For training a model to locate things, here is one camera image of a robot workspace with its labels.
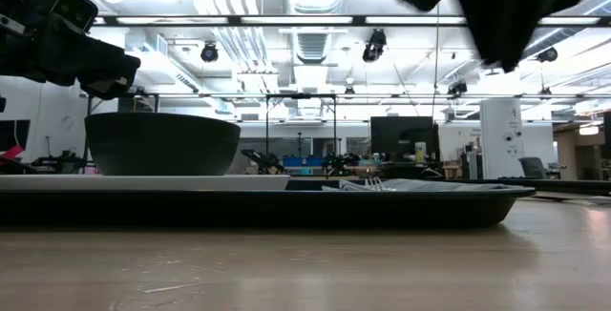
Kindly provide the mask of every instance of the wooden table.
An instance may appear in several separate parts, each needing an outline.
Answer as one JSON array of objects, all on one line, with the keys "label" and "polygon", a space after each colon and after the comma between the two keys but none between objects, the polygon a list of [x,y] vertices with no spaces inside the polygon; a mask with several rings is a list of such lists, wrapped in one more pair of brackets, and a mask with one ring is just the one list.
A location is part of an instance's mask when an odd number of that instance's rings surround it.
[{"label": "wooden table", "polygon": [[0,233],[10,311],[611,310],[611,211],[461,231]]}]

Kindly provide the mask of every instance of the chair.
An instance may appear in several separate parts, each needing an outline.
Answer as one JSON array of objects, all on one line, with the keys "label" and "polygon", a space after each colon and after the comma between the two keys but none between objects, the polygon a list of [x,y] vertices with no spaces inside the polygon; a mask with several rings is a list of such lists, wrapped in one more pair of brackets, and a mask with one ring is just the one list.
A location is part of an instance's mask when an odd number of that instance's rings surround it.
[{"label": "chair", "polygon": [[524,175],[528,178],[548,179],[545,166],[539,157],[523,157],[518,159]]}]

